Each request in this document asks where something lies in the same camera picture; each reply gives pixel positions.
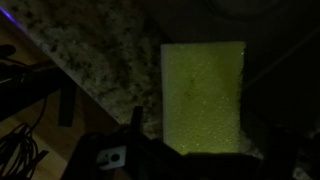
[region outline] yellow sponge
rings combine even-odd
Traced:
[[[164,141],[187,153],[239,152],[242,42],[162,45]]]

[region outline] speckled surface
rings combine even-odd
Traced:
[[[156,24],[130,0],[0,0],[53,61],[120,124],[144,106],[144,132],[162,135]]]

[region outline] glowing sponge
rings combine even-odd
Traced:
[[[242,42],[162,45],[164,141],[181,154],[239,152]]]

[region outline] granite countertop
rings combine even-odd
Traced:
[[[156,23],[131,0],[0,0],[0,7],[120,124],[144,106],[143,129],[162,136]]]

